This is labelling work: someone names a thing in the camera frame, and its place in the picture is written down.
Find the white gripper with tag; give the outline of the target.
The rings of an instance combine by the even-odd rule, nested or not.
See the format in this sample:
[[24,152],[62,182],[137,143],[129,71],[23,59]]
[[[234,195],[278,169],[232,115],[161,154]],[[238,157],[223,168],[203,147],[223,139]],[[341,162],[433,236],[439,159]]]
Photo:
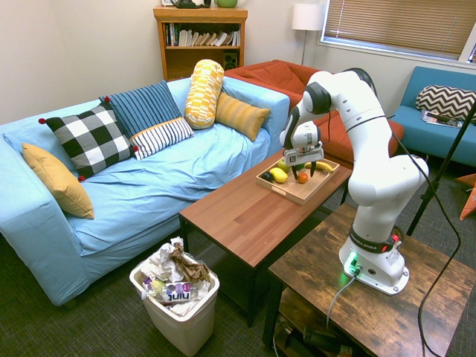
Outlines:
[[298,165],[307,163],[310,176],[313,177],[317,162],[324,158],[324,150],[320,144],[297,148],[297,149],[285,149],[283,152],[283,159],[286,166],[292,168],[295,180],[298,180]]

